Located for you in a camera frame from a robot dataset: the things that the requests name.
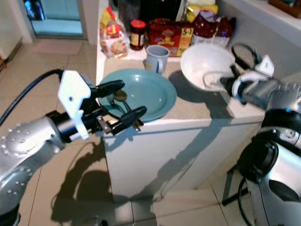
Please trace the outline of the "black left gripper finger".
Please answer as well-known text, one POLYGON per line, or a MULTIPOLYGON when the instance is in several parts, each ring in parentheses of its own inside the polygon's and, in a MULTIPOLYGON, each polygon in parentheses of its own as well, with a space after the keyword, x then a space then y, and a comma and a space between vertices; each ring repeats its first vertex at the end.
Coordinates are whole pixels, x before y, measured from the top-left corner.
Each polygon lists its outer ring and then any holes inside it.
POLYGON ((123 113, 121 116, 113 116, 113 118, 118 121, 111 124, 111 134, 117 135, 121 131, 132 127, 147 112, 147 110, 147 107, 142 106, 127 113, 123 113))
POLYGON ((104 82, 103 84, 99 84, 99 86, 97 86, 97 96, 99 98, 110 96, 118 90, 124 88, 124 86, 125 83, 122 80, 104 82))

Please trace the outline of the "metal spoon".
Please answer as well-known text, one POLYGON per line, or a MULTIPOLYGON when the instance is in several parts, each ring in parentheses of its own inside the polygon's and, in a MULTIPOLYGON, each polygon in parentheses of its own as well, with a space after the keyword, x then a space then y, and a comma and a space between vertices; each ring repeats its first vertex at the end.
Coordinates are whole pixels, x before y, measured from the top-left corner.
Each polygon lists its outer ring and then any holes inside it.
MULTIPOLYGON (((121 89, 113 93, 110 101, 112 105, 118 108, 123 114, 126 114, 129 110, 131 110, 127 103, 127 94, 121 89)), ((137 131, 141 131, 142 126, 143 122, 140 119, 137 119, 133 125, 134 129, 137 131)))

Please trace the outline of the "white bowl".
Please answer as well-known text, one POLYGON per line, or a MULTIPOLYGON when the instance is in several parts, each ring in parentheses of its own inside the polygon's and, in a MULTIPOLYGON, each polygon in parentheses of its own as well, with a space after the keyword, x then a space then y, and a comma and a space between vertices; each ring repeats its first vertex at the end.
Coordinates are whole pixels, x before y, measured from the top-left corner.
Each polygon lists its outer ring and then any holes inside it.
POLYGON ((225 92, 222 78, 232 78, 230 68, 234 55, 223 47, 200 43, 185 50, 181 57, 181 71, 194 88, 205 92, 225 92))

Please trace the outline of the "teal round plate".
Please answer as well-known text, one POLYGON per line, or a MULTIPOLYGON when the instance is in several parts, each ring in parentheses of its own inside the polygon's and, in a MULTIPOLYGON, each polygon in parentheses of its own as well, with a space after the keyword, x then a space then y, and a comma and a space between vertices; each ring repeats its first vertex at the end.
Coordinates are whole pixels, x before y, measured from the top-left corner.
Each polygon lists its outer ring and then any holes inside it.
POLYGON ((165 116, 175 105, 177 92, 174 85, 158 73, 144 69, 120 69, 108 74, 101 83, 122 80, 126 103, 134 110, 146 107, 142 122, 152 122, 165 116))

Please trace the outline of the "clear bag of bread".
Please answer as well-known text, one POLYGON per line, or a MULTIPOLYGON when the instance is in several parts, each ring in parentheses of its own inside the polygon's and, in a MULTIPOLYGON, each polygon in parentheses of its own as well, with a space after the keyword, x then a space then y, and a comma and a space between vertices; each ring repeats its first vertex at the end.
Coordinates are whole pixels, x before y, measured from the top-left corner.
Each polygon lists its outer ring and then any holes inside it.
POLYGON ((128 55, 129 37, 111 7, 106 7, 100 17, 100 44, 108 58, 124 58, 128 55))

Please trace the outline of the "blue-grey mug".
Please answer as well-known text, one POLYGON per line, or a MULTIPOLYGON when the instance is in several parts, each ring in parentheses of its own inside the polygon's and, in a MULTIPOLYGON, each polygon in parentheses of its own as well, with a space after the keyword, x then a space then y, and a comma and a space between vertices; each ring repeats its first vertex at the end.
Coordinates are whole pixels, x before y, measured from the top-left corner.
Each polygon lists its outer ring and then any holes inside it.
POLYGON ((163 75, 167 67, 169 49, 161 45, 149 45, 146 47, 147 57, 144 60, 146 70, 163 75))

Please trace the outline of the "dark jar with red lid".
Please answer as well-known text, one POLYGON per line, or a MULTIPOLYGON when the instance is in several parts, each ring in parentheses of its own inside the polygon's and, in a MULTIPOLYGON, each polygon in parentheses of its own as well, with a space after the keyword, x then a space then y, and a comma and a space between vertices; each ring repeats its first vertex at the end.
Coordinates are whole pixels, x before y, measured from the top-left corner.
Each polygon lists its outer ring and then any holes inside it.
POLYGON ((145 45, 146 23, 136 19, 130 22, 130 48, 141 51, 145 45))

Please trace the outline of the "red snack bag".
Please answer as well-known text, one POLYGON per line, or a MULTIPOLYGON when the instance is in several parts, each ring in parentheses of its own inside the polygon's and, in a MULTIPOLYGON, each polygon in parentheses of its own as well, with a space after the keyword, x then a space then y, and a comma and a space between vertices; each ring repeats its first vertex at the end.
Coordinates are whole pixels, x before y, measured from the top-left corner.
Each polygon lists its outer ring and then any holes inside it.
POLYGON ((193 21, 191 44, 208 43, 225 48, 234 34, 236 23, 236 17, 200 12, 193 21))

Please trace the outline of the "white kitchen counter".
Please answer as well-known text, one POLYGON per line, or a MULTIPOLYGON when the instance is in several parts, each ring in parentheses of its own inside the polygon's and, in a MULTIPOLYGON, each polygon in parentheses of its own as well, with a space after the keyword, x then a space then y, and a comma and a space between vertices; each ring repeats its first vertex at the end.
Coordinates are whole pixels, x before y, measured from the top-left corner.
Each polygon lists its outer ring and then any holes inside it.
MULTIPOLYGON (((301 83, 301 19, 264 0, 216 0, 220 15, 237 18, 232 42, 250 45, 275 63, 275 76, 301 83)), ((203 92, 183 77, 181 59, 168 59, 165 76, 178 91, 174 107, 141 131, 105 136, 116 202, 152 199, 207 187, 234 166, 264 112, 226 93, 203 92)))

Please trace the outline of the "pink door mat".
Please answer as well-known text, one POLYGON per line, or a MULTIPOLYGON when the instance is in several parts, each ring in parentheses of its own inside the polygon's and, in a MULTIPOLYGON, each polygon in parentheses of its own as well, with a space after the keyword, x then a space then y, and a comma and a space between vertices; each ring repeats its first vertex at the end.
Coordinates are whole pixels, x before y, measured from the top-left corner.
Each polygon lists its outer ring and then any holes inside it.
POLYGON ((33 51, 43 54, 77 55, 83 43, 73 40, 41 40, 33 51))

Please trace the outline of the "red and yellow food box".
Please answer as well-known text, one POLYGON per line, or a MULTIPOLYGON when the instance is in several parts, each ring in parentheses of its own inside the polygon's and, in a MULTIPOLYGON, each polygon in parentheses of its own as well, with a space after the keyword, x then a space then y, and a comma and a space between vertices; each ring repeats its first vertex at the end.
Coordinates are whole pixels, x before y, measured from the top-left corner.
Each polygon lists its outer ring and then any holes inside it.
POLYGON ((181 57, 191 45, 193 30, 193 25, 189 22, 153 19, 149 21, 147 28, 148 46, 161 45, 169 50, 170 57, 181 57))

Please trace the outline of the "yellow snack bag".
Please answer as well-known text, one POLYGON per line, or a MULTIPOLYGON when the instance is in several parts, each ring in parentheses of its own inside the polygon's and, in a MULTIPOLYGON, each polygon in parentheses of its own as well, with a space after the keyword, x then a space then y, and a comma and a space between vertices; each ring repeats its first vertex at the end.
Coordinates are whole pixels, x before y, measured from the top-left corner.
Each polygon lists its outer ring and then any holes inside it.
POLYGON ((185 8, 184 19, 186 22, 193 22, 194 19, 198 16, 200 12, 211 12, 213 14, 217 14, 219 11, 219 6, 217 5, 189 5, 185 8))

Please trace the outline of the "glass door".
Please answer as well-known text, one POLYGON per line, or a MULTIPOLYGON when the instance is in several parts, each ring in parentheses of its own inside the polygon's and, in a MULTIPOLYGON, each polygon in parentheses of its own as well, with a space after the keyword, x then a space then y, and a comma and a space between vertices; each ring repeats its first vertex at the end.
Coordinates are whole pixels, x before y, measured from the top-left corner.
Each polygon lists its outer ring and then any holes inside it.
POLYGON ((36 36, 81 39, 81 0, 20 0, 36 36))

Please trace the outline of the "black kitchen appliance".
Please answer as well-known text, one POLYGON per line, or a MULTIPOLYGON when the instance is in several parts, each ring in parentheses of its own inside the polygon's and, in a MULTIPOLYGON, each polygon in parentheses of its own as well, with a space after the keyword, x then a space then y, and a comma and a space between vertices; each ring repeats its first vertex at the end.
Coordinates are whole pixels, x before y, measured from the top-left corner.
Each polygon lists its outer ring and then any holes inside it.
POLYGON ((175 21, 182 0, 112 0, 122 22, 166 18, 175 21))

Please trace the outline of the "brown wooden tray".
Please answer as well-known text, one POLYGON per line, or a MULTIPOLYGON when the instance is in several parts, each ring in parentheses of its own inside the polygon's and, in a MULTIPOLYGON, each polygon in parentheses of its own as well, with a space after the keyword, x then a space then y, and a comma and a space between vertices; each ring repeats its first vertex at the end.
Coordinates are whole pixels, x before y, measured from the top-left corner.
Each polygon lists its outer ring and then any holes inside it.
POLYGON ((301 19, 301 0, 268 0, 268 3, 292 17, 301 19))

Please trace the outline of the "black furniture leg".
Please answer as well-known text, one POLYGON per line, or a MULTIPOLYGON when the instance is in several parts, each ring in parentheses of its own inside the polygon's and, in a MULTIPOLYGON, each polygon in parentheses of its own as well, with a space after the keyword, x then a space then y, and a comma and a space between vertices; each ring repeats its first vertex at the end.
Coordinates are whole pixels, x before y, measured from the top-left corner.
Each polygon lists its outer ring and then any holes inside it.
POLYGON ((247 188, 243 187, 239 191, 240 182, 244 182, 245 179, 239 174, 239 171, 236 168, 231 168, 220 177, 219 182, 219 191, 222 193, 220 196, 220 204, 221 205, 229 205, 233 202, 236 202, 238 198, 245 196, 248 194, 247 188))

